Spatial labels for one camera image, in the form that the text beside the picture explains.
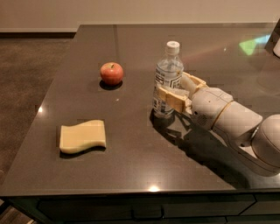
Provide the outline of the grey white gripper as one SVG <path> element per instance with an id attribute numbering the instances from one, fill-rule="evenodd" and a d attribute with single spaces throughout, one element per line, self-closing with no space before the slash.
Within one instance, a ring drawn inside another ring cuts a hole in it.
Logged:
<path id="1" fill-rule="evenodd" d="M 189 73 L 182 74 L 185 89 L 156 86 L 160 100 L 179 113 L 191 114 L 191 120 L 205 130 L 210 130 L 221 112 L 233 101 L 233 96 Z"/>

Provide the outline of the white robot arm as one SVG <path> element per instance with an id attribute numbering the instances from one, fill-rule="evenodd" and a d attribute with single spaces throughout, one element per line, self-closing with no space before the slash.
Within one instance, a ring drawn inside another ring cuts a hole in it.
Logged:
<path id="1" fill-rule="evenodd" d="M 231 148 L 252 171 L 263 176 L 280 172 L 279 116 L 264 119 L 217 87 L 182 73 L 164 81 L 155 78 L 157 105 L 165 104 Z"/>

